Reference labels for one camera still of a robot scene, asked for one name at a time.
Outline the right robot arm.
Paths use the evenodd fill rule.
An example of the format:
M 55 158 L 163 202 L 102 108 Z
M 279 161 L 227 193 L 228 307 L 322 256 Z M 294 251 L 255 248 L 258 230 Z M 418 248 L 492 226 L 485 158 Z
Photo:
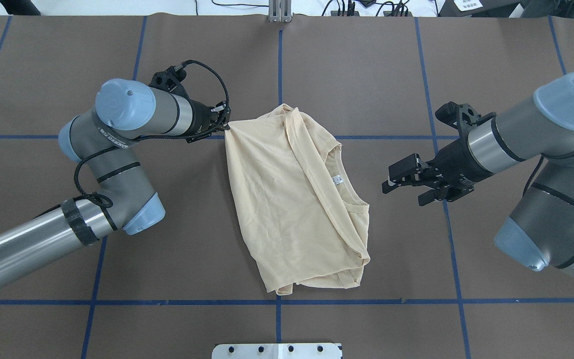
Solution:
M 528 180 L 494 244 L 529 270 L 550 266 L 574 279 L 574 72 L 500 114 L 448 102 L 435 116 L 456 129 L 458 139 L 430 161 L 412 153 L 390 165 L 382 192 L 424 186 L 420 206 L 453 202 L 478 182 L 541 157 L 542 169 Z

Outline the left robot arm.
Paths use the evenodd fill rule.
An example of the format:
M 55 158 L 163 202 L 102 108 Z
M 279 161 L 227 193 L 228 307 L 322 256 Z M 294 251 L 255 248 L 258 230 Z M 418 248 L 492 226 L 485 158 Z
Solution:
M 226 129 L 229 94 L 216 105 L 192 100 L 180 80 L 162 74 L 146 85 L 111 79 L 91 109 L 61 129 L 61 151 L 77 165 L 77 197 L 0 234 L 0 289 L 116 230 L 134 235 L 165 216 L 157 191 L 134 153 L 150 139 L 189 143 Z

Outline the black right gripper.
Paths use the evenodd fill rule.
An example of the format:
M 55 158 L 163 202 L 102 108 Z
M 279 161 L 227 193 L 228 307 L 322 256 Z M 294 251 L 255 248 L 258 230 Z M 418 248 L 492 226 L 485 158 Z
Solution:
M 474 191 L 474 184 L 492 177 L 492 172 L 481 166 L 469 149 L 465 139 L 455 140 L 439 150 L 428 164 L 417 153 L 389 166 L 389 175 L 381 184 L 381 192 L 388 194 L 402 186 L 424 185 L 424 172 L 440 173 L 432 189 L 418 195 L 419 206 L 436 201 L 453 202 Z

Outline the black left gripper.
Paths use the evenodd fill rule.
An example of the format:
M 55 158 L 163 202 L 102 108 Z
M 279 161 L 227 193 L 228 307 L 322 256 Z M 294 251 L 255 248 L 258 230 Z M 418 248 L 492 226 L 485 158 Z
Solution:
M 193 110 L 193 121 L 187 130 L 188 143 L 206 139 L 214 132 L 230 130 L 226 102 L 221 101 L 216 107 L 208 107 L 194 100 L 189 102 Z

